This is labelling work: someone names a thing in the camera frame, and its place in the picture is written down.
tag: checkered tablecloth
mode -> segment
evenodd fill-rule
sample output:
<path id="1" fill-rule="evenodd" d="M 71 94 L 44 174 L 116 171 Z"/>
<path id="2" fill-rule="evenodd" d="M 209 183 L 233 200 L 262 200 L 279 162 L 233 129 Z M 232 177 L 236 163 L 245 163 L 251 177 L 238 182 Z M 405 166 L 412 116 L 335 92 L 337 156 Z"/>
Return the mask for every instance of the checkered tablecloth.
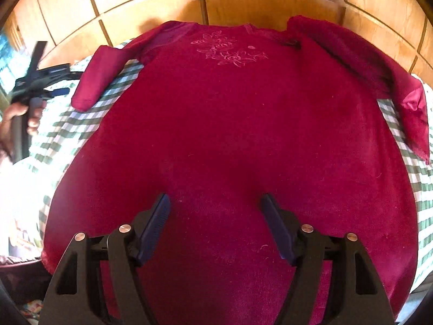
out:
<path id="1" fill-rule="evenodd" d="M 72 70 L 84 70 L 91 57 L 84 59 L 72 67 Z M 142 69 L 137 61 L 129 62 L 120 75 L 105 90 L 101 99 L 86 113 L 79 113 L 71 107 L 71 96 L 76 88 L 77 81 L 67 82 L 71 93 L 48 102 L 41 121 L 40 135 L 37 136 L 31 147 L 31 157 L 27 160 L 28 169 L 48 180 L 49 184 L 43 202 L 38 208 L 41 240 L 45 231 L 51 199 L 60 182 L 61 177 L 71 164 L 73 158 L 89 137 L 98 129 L 98 126 L 110 110 L 115 101 L 137 78 Z M 433 124 L 433 91 L 424 85 L 429 105 L 429 123 Z M 426 165 L 404 143 L 404 133 L 401 131 L 398 115 L 390 99 L 378 100 L 389 128 L 400 148 L 416 202 L 418 211 L 419 255 L 416 277 L 413 285 L 415 289 L 425 277 L 433 270 L 433 165 Z M 433 148 L 433 128 L 430 127 L 430 148 Z"/>

